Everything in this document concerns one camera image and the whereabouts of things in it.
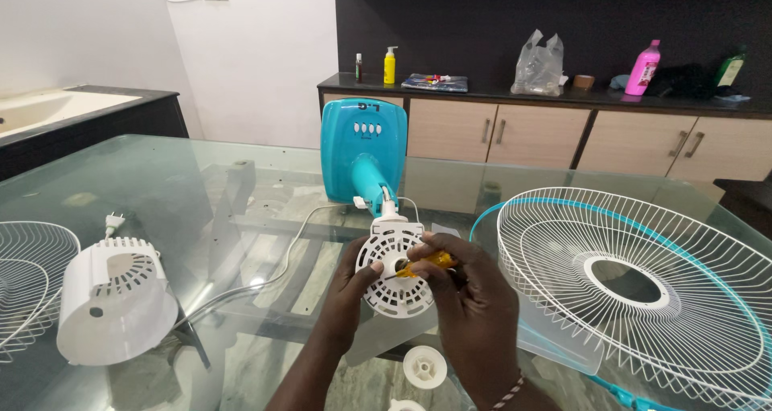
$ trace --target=green bottle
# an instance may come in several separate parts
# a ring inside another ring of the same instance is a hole
[[[737,77],[739,68],[743,66],[745,62],[745,45],[740,45],[737,48],[737,54],[730,56],[721,64],[719,72],[716,74],[716,86],[730,86],[734,79]]]

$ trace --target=person's right hand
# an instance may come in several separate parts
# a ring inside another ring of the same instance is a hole
[[[408,250],[411,270],[425,279],[439,314],[442,347],[458,380],[481,411],[491,409],[519,379],[517,294],[496,262],[477,245],[446,233],[424,232],[424,243]],[[456,276],[428,261],[445,250],[458,260]],[[506,409],[557,409],[526,383]]]

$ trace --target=bracelet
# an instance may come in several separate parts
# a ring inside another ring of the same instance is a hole
[[[503,408],[505,405],[507,405],[507,402],[515,396],[515,393],[520,391],[520,387],[523,386],[525,383],[525,378],[523,378],[523,371],[520,371],[520,378],[515,382],[515,387],[512,387],[504,397],[499,400],[499,402],[494,405],[490,411],[498,411],[499,409]]]

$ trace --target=hand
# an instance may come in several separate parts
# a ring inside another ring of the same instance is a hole
[[[353,333],[359,326],[359,300],[368,286],[381,277],[384,270],[384,265],[379,260],[354,273],[357,256],[368,237],[356,239],[346,248],[309,339],[323,341],[326,347],[331,347],[341,356],[351,348]]]
[[[519,378],[517,294],[477,245],[446,233],[424,232],[422,239],[407,254],[434,294],[442,347],[478,409],[491,409]],[[440,249],[458,259],[455,276],[419,261]]]

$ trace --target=yellow bottle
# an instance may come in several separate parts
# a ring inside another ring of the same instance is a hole
[[[384,58],[384,84],[394,83],[394,67],[397,65],[397,60],[394,58],[394,49],[398,46],[389,46],[388,52],[386,52],[386,58]]]

